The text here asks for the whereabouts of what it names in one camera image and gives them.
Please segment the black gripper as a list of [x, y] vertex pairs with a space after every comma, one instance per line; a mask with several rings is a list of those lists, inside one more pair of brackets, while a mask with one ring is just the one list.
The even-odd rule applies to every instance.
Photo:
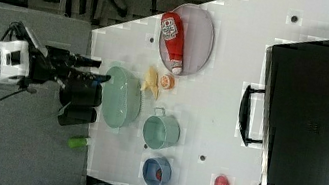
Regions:
[[36, 48], [34, 44], [29, 45], [29, 75], [22, 79], [26, 84], [42, 84], [47, 81], [54, 81], [56, 78], [69, 77], [77, 81], [106, 83], [111, 79], [110, 75], [93, 74], [93, 72], [82, 72], [76, 67], [94, 67], [101, 66], [100, 60], [89, 59], [81, 55], [74, 55], [65, 49], [59, 49], [53, 46]]

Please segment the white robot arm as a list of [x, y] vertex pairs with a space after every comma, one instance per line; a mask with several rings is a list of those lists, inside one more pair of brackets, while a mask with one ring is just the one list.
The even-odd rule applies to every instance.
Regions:
[[31, 84], [72, 80], [101, 84], [109, 81], [111, 76], [79, 70], [80, 67], [98, 68], [100, 63], [100, 60], [95, 61], [53, 46], [41, 48], [24, 40], [0, 41], [1, 85], [26, 89]]

